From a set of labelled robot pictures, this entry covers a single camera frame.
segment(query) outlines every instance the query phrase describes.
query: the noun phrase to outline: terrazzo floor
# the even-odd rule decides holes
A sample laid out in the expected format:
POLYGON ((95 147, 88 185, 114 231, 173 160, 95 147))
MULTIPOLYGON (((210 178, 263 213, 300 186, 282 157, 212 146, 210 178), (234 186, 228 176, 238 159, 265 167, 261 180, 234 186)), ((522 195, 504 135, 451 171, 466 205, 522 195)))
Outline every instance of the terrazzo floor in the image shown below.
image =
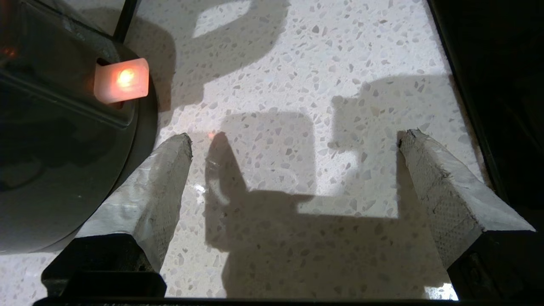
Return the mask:
MULTIPOLYGON (((108 33, 122 7, 68 2, 108 33)), ((425 1, 141 1, 126 45, 157 145, 193 140, 167 296, 455 298, 396 146, 419 128, 482 178, 425 1)), ((0 256, 1 303, 54 256, 0 256)))

